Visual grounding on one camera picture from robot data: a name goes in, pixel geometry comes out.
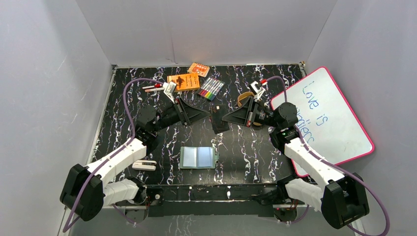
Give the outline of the green card holder wallet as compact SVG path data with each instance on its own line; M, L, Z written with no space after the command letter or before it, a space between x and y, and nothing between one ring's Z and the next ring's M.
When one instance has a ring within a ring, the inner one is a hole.
M214 147L181 147L181 169L214 169L219 156Z

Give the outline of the black VIP credit card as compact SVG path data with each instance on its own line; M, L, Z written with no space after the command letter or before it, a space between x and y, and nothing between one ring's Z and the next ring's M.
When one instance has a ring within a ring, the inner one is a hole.
M215 134L230 130L229 124L222 118L228 113L228 106L225 104L212 105L210 107L210 122Z

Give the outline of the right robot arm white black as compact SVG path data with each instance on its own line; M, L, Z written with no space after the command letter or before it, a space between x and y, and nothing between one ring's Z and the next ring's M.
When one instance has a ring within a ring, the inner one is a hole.
M346 174L326 164L326 159L315 152L296 129L296 106L284 102L274 111L248 97L243 105L224 115L224 122L250 127L259 123L273 127L272 145L283 155L299 164L313 178L314 184L301 178L286 180L277 189L277 198L284 204L300 200L322 213L335 229L340 229L366 216L369 204L365 187L357 174Z

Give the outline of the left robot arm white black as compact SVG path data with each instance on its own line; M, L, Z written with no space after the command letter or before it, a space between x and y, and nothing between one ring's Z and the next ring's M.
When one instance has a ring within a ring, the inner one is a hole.
M144 203L147 192L143 182L133 177L112 182L113 178L157 148L160 130L178 122L190 126L209 116L209 112L189 105L182 98L175 99L161 113L152 106L142 108L132 138L105 157L86 166L76 164L69 170L60 202L83 221L93 219L103 207L121 201Z

